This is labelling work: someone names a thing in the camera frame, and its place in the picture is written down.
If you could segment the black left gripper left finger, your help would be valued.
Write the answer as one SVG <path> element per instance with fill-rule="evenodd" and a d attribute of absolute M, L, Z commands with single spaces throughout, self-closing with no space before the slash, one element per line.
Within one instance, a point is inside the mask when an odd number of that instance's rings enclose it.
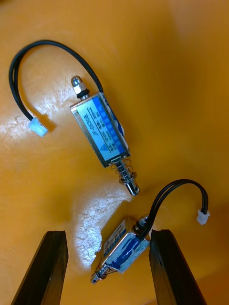
<path fill-rule="evenodd" d="M 59 305 L 68 263 L 65 231 L 47 231 L 12 301 L 13 305 Z"/>

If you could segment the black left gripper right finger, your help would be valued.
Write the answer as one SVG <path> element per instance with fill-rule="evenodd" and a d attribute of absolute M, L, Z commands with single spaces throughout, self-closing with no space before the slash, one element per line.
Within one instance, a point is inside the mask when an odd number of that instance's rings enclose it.
<path fill-rule="evenodd" d="M 152 231 L 149 261 L 159 305 L 205 305 L 203 294 L 170 230 Z"/>

